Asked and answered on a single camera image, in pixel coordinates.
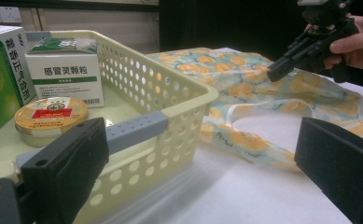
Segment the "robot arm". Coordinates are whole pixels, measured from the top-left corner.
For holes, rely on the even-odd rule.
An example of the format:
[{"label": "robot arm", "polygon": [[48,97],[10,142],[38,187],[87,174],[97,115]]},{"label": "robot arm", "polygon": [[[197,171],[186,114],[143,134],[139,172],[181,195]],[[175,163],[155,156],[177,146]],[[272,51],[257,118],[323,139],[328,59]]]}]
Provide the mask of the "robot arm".
[{"label": "robot arm", "polygon": [[[306,7],[303,18],[311,24],[298,36],[282,58],[269,66],[268,76],[277,81],[290,73],[294,67],[313,68],[315,72],[325,69],[323,60],[333,55],[329,45],[357,32],[354,19],[348,10],[355,0],[299,0],[298,5]],[[335,82],[349,79],[344,60],[331,69]]]}]

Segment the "yellow round container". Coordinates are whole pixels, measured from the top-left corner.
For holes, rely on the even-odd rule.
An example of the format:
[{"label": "yellow round container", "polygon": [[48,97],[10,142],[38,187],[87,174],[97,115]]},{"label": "yellow round container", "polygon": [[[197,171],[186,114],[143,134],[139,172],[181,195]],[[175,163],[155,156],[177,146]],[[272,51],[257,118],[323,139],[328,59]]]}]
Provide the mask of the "yellow round container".
[{"label": "yellow round container", "polygon": [[76,98],[53,97],[32,102],[14,117],[21,139],[33,147],[44,147],[74,125],[86,120],[86,104]]}]

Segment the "patterned fabric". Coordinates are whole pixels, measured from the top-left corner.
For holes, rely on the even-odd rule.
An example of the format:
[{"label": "patterned fabric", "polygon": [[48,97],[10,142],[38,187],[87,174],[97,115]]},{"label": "patterned fabric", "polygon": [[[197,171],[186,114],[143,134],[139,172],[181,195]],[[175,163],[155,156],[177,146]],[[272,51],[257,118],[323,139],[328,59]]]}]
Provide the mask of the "patterned fabric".
[{"label": "patterned fabric", "polygon": [[232,127],[239,117],[265,111],[322,119],[363,137],[363,97],[318,75],[296,69],[270,82],[266,71],[272,62],[256,53],[184,49],[148,57],[218,90],[209,116],[203,119],[201,139],[249,161],[298,170],[286,148]]}]

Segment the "white and green box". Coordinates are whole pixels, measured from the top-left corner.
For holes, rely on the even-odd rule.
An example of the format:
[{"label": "white and green box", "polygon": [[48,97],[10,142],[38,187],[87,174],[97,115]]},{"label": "white and green box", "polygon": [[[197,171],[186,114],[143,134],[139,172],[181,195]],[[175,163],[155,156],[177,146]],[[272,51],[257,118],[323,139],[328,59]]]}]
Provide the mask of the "white and green box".
[{"label": "white and green box", "polygon": [[35,97],[24,58],[27,44],[23,28],[0,26],[0,128]]},{"label": "white and green box", "polygon": [[85,38],[46,38],[26,54],[38,99],[73,97],[104,105],[97,44]]}]

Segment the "human hand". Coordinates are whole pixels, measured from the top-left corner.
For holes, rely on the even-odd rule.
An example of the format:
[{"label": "human hand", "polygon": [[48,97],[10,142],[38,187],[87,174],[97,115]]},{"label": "human hand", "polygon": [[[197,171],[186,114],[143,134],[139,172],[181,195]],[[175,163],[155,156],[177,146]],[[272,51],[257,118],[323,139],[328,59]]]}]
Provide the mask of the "human hand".
[{"label": "human hand", "polygon": [[329,49],[336,54],[324,60],[327,69],[342,61],[342,55],[350,66],[363,69],[363,17],[354,16],[358,34],[334,41]]}]

